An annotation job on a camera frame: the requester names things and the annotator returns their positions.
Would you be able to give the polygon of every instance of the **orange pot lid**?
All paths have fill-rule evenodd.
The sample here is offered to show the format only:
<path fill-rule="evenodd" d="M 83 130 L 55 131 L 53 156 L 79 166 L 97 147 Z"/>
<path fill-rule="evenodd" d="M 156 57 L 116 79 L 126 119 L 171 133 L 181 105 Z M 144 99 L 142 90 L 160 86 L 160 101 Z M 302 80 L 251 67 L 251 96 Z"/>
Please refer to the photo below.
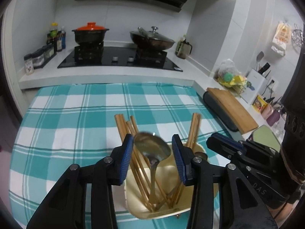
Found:
<path fill-rule="evenodd" d="M 88 22 L 87 26 L 77 28 L 77 31 L 84 30 L 104 30 L 105 27 L 97 26 L 96 22 Z"/>

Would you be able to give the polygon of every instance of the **green ball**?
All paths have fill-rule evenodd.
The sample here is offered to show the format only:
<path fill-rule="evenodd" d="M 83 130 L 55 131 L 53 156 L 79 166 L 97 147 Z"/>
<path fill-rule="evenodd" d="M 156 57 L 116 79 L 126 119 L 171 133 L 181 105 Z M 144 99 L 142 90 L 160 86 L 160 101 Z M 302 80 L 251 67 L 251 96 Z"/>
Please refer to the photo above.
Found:
<path fill-rule="evenodd" d="M 233 73 L 227 72 L 224 75 L 224 81 L 229 83 L 232 81 L 233 77 L 234 77 Z"/>

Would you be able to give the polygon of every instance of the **pot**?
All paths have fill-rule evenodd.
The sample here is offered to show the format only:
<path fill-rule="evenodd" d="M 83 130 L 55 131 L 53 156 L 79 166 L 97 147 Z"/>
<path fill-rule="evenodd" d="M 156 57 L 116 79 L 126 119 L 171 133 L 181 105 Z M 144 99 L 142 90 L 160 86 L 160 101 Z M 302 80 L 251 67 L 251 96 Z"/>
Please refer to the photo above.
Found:
<path fill-rule="evenodd" d="M 130 32 L 130 37 L 141 49 L 161 52 L 171 48 L 175 41 L 157 33 L 156 30 L 157 27 L 152 27 L 152 31 L 147 32 L 139 27 L 138 31 Z"/>
<path fill-rule="evenodd" d="M 97 26 L 95 22 L 88 22 L 87 26 L 72 30 L 75 34 L 75 42 L 83 44 L 100 44 L 104 41 L 105 33 L 109 29 Z"/>

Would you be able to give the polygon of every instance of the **teal and white plaid tablecloth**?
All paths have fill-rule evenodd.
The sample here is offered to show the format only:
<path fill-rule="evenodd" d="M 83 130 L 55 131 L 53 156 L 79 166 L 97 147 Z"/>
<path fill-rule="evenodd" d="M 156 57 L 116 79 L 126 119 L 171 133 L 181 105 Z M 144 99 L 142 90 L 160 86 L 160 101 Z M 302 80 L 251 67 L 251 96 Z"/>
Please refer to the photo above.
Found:
<path fill-rule="evenodd" d="M 215 131 L 229 134 L 191 87 L 146 83 L 41 88 L 23 118 L 13 148 L 10 202 L 14 218 L 25 227 L 72 163 L 95 164 L 121 145 L 115 114 L 124 114 L 126 119 L 134 115 L 139 130 L 155 132 L 170 142 L 175 133 L 186 140 L 193 113 L 202 114 L 198 143 L 212 164 L 225 165 L 228 160 L 209 150 L 205 142 Z M 180 219 L 139 220 L 126 209 L 123 187 L 115 187 L 113 196 L 120 229 L 186 228 L 189 213 Z M 217 198 L 214 207 L 219 208 Z M 90 201 L 86 227 L 91 228 Z"/>

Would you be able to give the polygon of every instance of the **bundle of chopsticks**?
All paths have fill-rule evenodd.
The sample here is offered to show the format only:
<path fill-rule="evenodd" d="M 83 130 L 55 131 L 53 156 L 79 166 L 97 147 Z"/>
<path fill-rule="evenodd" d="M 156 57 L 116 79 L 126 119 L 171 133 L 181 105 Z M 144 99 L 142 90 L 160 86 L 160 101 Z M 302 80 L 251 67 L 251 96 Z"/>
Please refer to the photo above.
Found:
<path fill-rule="evenodd" d="M 122 142 L 125 139 L 127 133 L 132 134 L 135 136 L 139 130 L 136 124 L 135 118 L 130 116 L 130 121 L 125 121 L 123 114 L 116 114 L 114 116 L 117 128 L 119 130 L 120 138 Z M 194 148 L 197 142 L 199 127 L 200 127 L 201 115 L 198 113 L 194 113 L 192 116 L 191 127 L 189 131 L 189 137 L 186 143 L 187 147 Z M 158 211 L 165 203 L 169 208 L 173 208 L 175 204 L 177 204 L 182 196 L 184 185 L 179 180 L 177 185 L 168 193 L 166 194 L 161 187 L 160 182 L 156 179 L 157 187 L 162 195 L 162 198 L 157 197 L 157 203 L 151 204 L 148 202 L 149 193 L 150 193 L 150 179 L 148 178 L 147 173 L 145 172 L 144 166 L 142 164 L 141 159 L 144 159 L 147 167 L 150 168 L 149 161 L 146 157 L 144 157 L 136 147 L 133 147 L 132 151 L 132 158 L 130 161 L 130 168 L 132 170 L 132 174 L 135 177 L 135 181 L 138 185 L 142 196 L 142 202 L 145 207 L 150 211 Z"/>

